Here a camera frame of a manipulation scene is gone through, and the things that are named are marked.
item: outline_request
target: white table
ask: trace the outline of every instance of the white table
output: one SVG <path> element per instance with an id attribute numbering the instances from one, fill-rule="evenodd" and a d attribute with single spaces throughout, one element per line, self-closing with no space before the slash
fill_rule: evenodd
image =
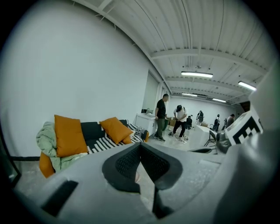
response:
<path id="1" fill-rule="evenodd" d="M 205 143 L 209 139 L 209 128 L 203 126 L 196 126 L 194 131 L 191 132 L 189 136 L 189 146 L 191 149 L 197 149 L 204 147 Z"/>

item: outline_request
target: backpack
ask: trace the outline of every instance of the backpack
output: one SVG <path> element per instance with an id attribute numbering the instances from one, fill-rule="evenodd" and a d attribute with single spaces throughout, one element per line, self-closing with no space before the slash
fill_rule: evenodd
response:
<path id="1" fill-rule="evenodd" d="M 203 121 L 203 113 L 202 112 L 200 112 L 200 115 L 199 115 L 199 122 L 201 122 L 202 123 L 202 121 Z"/>

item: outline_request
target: trash can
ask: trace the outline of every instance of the trash can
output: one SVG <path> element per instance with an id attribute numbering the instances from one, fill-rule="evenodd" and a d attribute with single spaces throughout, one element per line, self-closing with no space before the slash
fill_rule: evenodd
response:
<path id="1" fill-rule="evenodd" d="M 166 129 L 168 123 L 170 121 L 170 118 L 166 118 L 165 121 L 164 121 L 164 127 L 163 127 L 163 131 Z"/>

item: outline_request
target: black office chair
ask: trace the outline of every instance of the black office chair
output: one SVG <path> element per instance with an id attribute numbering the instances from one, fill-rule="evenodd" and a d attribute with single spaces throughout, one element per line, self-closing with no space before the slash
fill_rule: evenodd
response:
<path id="1" fill-rule="evenodd" d="M 214 135 L 214 133 L 212 131 L 209 131 L 209 139 L 208 141 L 205 143 L 204 146 L 207 146 L 209 143 L 214 143 L 214 145 L 209 146 L 209 147 L 215 147 L 214 149 L 216 149 L 216 136 Z"/>

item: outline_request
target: fluorescent light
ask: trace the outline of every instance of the fluorescent light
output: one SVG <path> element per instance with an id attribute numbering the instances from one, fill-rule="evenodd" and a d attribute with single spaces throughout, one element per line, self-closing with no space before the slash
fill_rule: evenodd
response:
<path id="1" fill-rule="evenodd" d="M 199 77 L 206 77 L 206 78 L 212 78 L 213 74 L 210 73 L 201 73 L 201 72 L 181 72 L 182 75 L 188 75 L 188 76 L 199 76 Z"/>
<path id="2" fill-rule="evenodd" d="M 215 98 L 213 98 L 212 100 L 214 100 L 214 101 L 219 101 L 219 102 L 222 102 L 222 103 L 226 103 L 225 100 L 219 100 L 219 99 L 215 99 Z"/>
<path id="3" fill-rule="evenodd" d="M 182 95 L 186 95 L 186 96 L 197 96 L 197 95 L 194 95 L 194 94 L 188 94 L 188 93 L 182 93 Z"/>
<path id="4" fill-rule="evenodd" d="M 238 84 L 239 85 L 241 85 L 241 86 L 243 86 L 243 87 L 246 87 L 246 88 L 248 88 L 248 89 L 251 89 L 251 90 L 253 90 L 253 91 L 256 91 L 257 89 L 255 88 L 255 87 L 253 87 L 253 86 L 251 86 L 251 85 L 249 85 L 249 84 L 247 84 L 247 83 L 245 83 L 245 82 L 238 82 Z"/>

